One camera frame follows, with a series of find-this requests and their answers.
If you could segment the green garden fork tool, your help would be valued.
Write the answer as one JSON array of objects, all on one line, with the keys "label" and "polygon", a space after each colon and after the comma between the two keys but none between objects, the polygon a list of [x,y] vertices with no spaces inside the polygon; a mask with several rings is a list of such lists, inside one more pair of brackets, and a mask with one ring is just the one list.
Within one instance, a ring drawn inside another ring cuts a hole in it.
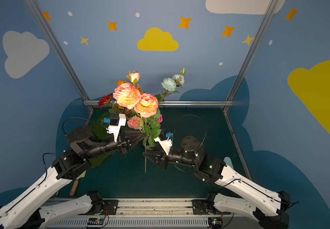
[{"label": "green garden fork tool", "polygon": [[76,178],[76,180],[74,181],[73,186],[71,188],[69,196],[73,197],[75,195],[75,192],[76,192],[78,184],[79,184],[79,180],[81,178],[85,177],[85,175],[86,175],[86,170]]}]

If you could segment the light blue garden trowel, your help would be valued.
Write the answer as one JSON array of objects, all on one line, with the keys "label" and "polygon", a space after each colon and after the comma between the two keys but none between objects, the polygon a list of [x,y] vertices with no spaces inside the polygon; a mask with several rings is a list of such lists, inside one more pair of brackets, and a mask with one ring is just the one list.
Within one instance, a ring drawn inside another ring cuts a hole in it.
[{"label": "light blue garden trowel", "polygon": [[223,161],[228,165],[228,166],[230,166],[232,169],[234,168],[233,167],[233,163],[232,163],[232,160],[231,160],[231,158],[230,157],[225,157],[224,159],[223,159]]}]

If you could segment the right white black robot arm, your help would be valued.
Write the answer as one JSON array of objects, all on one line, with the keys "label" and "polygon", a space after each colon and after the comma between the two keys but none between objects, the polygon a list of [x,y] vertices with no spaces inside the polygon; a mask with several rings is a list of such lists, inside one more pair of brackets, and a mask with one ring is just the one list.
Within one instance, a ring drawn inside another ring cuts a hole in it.
[{"label": "right white black robot arm", "polygon": [[193,168],[194,175],[202,181],[228,189],[238,197],[210,192],[201,203],[193,202],[198,214],[218,215],[231,213],[248,217],[264,229],[287,229],[290,217],[287,209],[293,206],[291,196],[285,191],[274,192],[264,188],[235,171],[224,161],[204,152],[203,143],[194,136],[185,136],[180,149],[175,150],[170,138],[156,138],[159,151],[144,152],[143,156],[165,170],[169,163]]}]

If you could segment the green artificial grass mat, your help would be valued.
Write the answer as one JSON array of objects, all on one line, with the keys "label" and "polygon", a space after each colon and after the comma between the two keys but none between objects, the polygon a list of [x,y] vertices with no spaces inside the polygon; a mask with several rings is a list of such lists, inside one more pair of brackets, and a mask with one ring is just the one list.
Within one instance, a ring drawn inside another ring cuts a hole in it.
[{"label": "green artificial grass mat", "polygon": [[[108,109],[95,109],[92,117],[91,117],[91,123],[90,127],[93,130],[93,133],[102,140],[103,138],[106,138],[109,136],[109,134],[106,132],[106,128],[108,127],[107,123],[103,123],[104,118],[109,118],[110,112]],[[92,164],[92,167],[94,169],[99,168],[105,161],[110,157],[111,155],[102,155],[94,159],[90,159],[90,163]]]}]

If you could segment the aluminium frame left post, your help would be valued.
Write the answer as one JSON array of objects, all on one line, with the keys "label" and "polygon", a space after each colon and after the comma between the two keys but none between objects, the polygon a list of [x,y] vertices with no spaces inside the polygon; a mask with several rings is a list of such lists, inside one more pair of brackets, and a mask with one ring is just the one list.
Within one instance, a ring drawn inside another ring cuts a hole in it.
[{"label": "aluminium frame left post", "polygon": [[58,58],[60,59],[63,67],[65,68],[66,72],[68,73],[70,79],[72,80],[73,84],[75,85],[77,91],[79,92],[81,98],[83,100],[90,100],[87,92],[85,91],[78,75],[76,74],[74,68],[72,67],[67,55],[65,54],[62,46],[60,45],[57,37],[55,36],[53,29],[49,25],[49,21],[46,19],[38,1],[36,0],[26,0],[25,1],[34,15],[35,19],[37,20],[38,24],[42,28],[44,34],[48,38],[50,44],[52,45],[54,51],[56,52]]}]

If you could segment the aluminium frame back bar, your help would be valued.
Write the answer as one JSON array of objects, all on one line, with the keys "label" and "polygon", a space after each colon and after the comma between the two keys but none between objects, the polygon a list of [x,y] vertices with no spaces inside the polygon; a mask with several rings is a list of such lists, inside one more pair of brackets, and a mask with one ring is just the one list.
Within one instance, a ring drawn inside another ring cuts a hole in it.
[{"label": "aluminium frame back bar", "polygon": [[159,103],[159,106],[221,106],[221,107],[228,107],[233,106],[232,101],[164,101]]}]

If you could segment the pale blue white flower stem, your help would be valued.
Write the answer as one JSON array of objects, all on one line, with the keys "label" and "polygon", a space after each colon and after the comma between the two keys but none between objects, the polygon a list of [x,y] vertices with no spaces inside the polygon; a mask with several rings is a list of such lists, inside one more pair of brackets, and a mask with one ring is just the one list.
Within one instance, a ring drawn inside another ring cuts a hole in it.
[{"label": "pale blue white flower stem", "polygon": [[164,102],[166,97],[169,97],[172,94],[177,94],[179,91],[178,87],[183,87],[185,84],[185,77],[187,70],[186,68],[181,68],[178,74],[173,75],[172,77],[165,78],[161,83],[163,91],[159,94],[156,94],[158,102]]}]

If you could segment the aluminium frame right post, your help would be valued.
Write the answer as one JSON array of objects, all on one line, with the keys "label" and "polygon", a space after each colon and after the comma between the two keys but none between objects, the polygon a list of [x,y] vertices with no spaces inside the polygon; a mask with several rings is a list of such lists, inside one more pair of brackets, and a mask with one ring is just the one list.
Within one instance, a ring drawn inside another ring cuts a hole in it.
[{"label": "aluminium frame right post", "polygon": [[268,6],[267,6],[267,9],[266,9],[266,12],[265,14],[263,15],[262,17],[262,20],[258,26],[258,29],[255,33],[255,38],[254,40],[252,41],[252,44],[250,45],[250,48],[248,49],[248,52],[247,52],[247,55],[244,59],[244,62],[241,66],[241,69],[231,87],[231,90],[228,94],[228,97],[227,97],[227,100],[226,101],[230,101],[232,102],[246,73],[247,73],[247,70],[250,66],[250,64],[252,63],[252,60],[255,56],[255,53],[256,51],[258,50],[258,47],[273,19],[273,16],[275,14],[275,9],[277,8],[277,5],[278,5],[279,1],[278,0],[272,0],[269,2]]}]

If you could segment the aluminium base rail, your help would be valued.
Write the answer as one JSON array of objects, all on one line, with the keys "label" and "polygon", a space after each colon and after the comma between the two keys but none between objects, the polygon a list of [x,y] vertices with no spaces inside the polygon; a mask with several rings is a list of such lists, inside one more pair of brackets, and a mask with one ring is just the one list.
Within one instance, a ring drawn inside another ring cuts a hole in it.
[{"label": "aluminium base rail", "polygon": [[223,227],[223,217],[252,219],[264,229],[276,229],[277,217],[267,216],[244,198],[210,193],[205,199],[120,198],[97,199],[84,195],[60,204],[40,207],[24,229],[109,227]]}]

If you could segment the peach pink rose stem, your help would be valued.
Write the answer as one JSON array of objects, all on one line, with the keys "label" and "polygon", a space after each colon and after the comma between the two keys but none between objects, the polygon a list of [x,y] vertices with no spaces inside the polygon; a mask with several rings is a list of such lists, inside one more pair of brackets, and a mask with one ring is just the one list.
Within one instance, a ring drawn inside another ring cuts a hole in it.
[{"label": "peach pink rose stem", "polygon": [[143,121],[142,121],[141,117],[138,117],[138,116],[133,116],[133,117],[129,118],[127,121],[127,125],[131,129],[135,129],[135,130],[143,129]]}]

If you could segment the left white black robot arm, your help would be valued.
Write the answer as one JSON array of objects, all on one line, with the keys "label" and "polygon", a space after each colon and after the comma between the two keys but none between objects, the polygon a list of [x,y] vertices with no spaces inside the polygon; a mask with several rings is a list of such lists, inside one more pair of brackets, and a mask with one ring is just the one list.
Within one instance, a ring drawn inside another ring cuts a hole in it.
[{"label": "left white black robot arm", "polygon": [[71,183],[92,164],[90,159],[120,151],[123,156],[145,138],[138,130],[123,131],[114,139],[99,141],[90,126],[66,135],[69,149],[45,169],[45,174],[10,204],[0,206],[0,229],[38,228],[46,222],[38,213],[54,193]]}]

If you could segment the orange poppy flower stem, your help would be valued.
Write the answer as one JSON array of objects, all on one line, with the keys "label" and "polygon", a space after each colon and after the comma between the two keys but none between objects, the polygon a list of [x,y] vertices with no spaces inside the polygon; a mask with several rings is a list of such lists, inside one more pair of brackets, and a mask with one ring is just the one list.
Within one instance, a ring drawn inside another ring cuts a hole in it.
[{"label": "orange poppy flower stem", "polygon": [[118,86],[126,85],[126,84],[127,84],[127,81],[118,81],[118,82],[117,82],[117,85],[118,85]]}]

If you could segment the aluminium frame post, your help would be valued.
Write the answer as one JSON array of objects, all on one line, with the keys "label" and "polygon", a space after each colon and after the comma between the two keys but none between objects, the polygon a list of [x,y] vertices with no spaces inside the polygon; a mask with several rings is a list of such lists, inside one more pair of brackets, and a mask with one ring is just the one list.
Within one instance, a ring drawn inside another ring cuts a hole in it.
[{"label": "aluminium frame post", "polygon": [[256,51],[258,50],[258,47],[273,19],[273,16],[275,14],[275,9],[277,8],[277,5],[278,5],[279,1],[278,0],[272,0],[269,2],[268,6],[267,6],[267,9],[266,9],[266,12],[265,14],[263,15],[262,17],[262,20],[258,26],[258,29],[255,33],[255,38],[254,40],[252,41],[252,44],[250,45],[250,48],[248,49],[248,52],[247,52],[247,55],[244,59],[244,62],[241,66],[241,69],[231,87],[231,90],[228,94],[228,97],[227,97],[227,100],[226,101],[230,101],[232,102],[246,73],[247,73],[247,70],[250,66],[250,64],[252,63],[252,60],[255,56],[255,53]]},{"label": "aluminium frame post", "polygon": [[87,92],[85,91],[78,75],[76,74],[74,68],[72,67],[67,55],[65,54],[62,46],[60,45],[57,37],[55,36],[53,29],[49,25],[49,21],[46,19],[38,1],[36,0],[26,0],[25,1],[34,15],[35,19],[37,20],[38,24],[42,28],[44,34],[48,38],[50,44],[52,45],[54,51],[56,52],[58,58],[60,59],[63,67],[65,68],[66,72],[68,73],[70,79],[72,80],[73,84],[75,85],[77,91],[79,92],[81,98],[83,100],[90,100]]}]

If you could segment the magenta rose stem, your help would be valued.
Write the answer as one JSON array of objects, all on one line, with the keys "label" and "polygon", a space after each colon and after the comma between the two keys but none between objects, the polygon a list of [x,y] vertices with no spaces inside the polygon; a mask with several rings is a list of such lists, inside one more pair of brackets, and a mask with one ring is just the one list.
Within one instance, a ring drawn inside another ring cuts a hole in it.
[{"label": "magenta rose stem", "polygon": [[160,115],[160,117],[159,117],[159,119],[157,120],[157,122],[158,122],[159,124],[161,124],[161,123],[163,122],[163,116],[162,116],[162,115]]}]

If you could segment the dark red flower stem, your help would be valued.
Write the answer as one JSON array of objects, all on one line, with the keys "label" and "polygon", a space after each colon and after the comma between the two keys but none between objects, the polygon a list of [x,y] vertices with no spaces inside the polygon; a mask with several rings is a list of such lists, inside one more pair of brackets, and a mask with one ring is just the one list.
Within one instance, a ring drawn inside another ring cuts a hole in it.
[{"label": "dark red flower stem", "polygon": [[112,105],[113,105],[113,93],[110,93],[100,99],[97,108],[101,109],[102,107],[112,106]]}]

